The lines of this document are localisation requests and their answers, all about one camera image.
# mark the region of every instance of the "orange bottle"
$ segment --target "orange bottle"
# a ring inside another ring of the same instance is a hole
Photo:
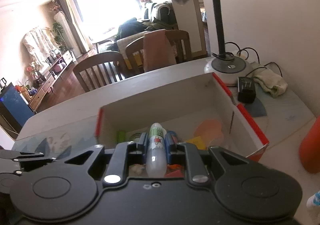
[[[320,172],[320,117],[317,118],[299,147],[300,161],[308,172]]]

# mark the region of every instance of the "yellow sticky note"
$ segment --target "yellow sticky note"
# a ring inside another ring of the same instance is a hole
[[[195,137],[195,138],[191,138],[191,139],[187,140],[186,142],[196,145],[196,147],[198,149],[201,149],[201,150],[205,150],[206,149],[206,146],[203,143],[203,141],[202,141],[200,136],[199,137]]]

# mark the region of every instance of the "green label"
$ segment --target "green label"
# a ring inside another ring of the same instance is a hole
[[[163,138],[163,130],[162,128],[159,127],[154,127],[150,129],[149,137],[151,138],[152,136],[160,136]]]

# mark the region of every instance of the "screw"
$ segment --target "screw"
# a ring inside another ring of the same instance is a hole
[[[107,183],[117,183],[121,181],[121,177],[115,174],[110,174],[104,178],[104,181]]]
[[[192,180],[197,183],[205,183],[209,180],[209,178],[205,175],[195,175]]]
[[[151,187],[150,184],[145,184],[145,185],[143,186],[143,188],[146,189],[146,190],[150,190],[152,187]]]
[[[159,182],[154,182],[152,184],[152,187],[154,187],[154,188],[159,188],[160,186],[161,186],[161,183],[159,183]]]

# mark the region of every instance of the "chair backrest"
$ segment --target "chair backrest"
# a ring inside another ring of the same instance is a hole
[[[91,90],[95,90],[96,87],[100,88],[110,83],[122,81],[123,76],[128,77],[123,56],[121,53],[115,51],[95,54],[84,59],[74,67],[73,73],[85,92],[90,91],[87,84],[90,84]]]
[[[190,38],[189,38],[189,33],[187,31],[167,30],[165,32],[165,36],[171,43],[174,43],[176,45],[179,63],[192,60]],[[185,55],[183,52],[181,40],[183,40]],[[133,54],[136,52],[139,52],[141,61],[143,63],[142,49],[143,49],[143,37],[140,37],[139,39],[128,44],[127,47],[125,48],[125,53],[127,54],[128,60],[135,74],[140,74],[141,72],[139,70],[136,60],[134,59]]]

